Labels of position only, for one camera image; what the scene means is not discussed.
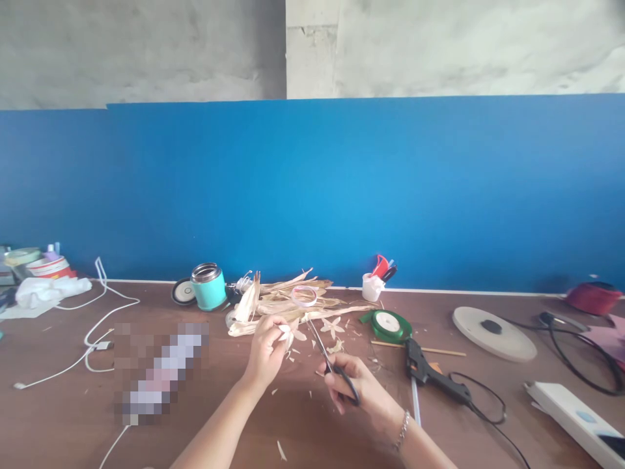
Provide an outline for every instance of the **silver bracelet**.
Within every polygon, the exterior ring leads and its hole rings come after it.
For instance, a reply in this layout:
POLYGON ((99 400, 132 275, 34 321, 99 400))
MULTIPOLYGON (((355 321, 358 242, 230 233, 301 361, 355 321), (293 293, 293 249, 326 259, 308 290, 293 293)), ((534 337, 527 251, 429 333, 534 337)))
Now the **silver bracelet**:
POLYGON ((404 438, 406 437, 406 431, 408 430, 408 422, 410 421, 410 412, 406 411, 404 414, 404 422, 402 424, 402 429, 399 432, 399 438, 397 438, 397 443, 393 445, 395 450, 399 452, 402 449, 402 444, 404 444, 404 438))

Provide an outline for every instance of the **black scissors handle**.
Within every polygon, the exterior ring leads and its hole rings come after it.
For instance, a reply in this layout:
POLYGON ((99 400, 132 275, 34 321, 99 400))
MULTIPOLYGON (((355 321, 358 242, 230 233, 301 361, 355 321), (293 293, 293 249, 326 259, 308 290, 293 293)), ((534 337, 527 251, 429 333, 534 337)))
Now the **black scissors handle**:
MULTIPOLYGON (((346 396, 343 393, 339 393, 339 399, 341 401, 345 401, 345 398, 347 397, 347 400, 350 402, 350 404, 352 404, 353 406, 359 407, 360 396, 358 395, 358 391, 356 391, 356 388, 354 387, 354 383, 352 382, 350 377, 347 375, 347 373, 345 373, 345 370, 338 365, 334 365, 333 370, 336 374, 341 375, 341 377, 345 380, 347 385, 350 387, 352 394, 354 395, 354 398, 351 398, 350 396, 346 396)), ((326 363, 326 371, 324 375, 327 375, 328 373, 330 373, 330 366, 326 363)))

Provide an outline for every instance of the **red container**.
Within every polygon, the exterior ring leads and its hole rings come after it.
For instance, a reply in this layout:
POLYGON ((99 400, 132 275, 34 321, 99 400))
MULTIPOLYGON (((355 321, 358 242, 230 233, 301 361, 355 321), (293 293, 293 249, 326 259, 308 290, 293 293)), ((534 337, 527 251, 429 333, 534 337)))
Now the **red container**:
POLYGON ((609 283, 581 283, 572 289, 565 302, 586 313, 606 316, 623 294, 609 283))
POLYGON ((61 277, 76 277, 76 273, 70 268, 65 257, 61 256, 56 261, 39 259, 27 264, 26 268, 35 277, 57 279, 61 277))

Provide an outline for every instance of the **blue panel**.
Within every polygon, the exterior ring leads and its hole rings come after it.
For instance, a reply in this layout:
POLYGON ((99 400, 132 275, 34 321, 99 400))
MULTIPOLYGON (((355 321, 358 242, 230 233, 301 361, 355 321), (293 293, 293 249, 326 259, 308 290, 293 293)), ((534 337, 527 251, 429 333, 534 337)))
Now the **blue panel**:
POLYGON ((390 287, 561 292, 599 274, 625 288, 623 129, 619 94, 0 113, 2 174, 29 178, 3 186, 3 238, 59 239, 117 278, 214 261, 227 280, 313 266, 359 285, 383 253, 390 287))

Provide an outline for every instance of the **white power strip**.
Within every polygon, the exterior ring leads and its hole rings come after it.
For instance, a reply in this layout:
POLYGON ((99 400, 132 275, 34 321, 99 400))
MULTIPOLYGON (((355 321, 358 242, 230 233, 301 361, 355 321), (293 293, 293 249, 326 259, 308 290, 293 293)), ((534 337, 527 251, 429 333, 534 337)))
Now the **white power strip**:
POLYGON ((525 389, 602 468, 625 469, 625 459, 599 438, 623 436, 571 391, 562 384, 541 382, 526 383, 525 389))

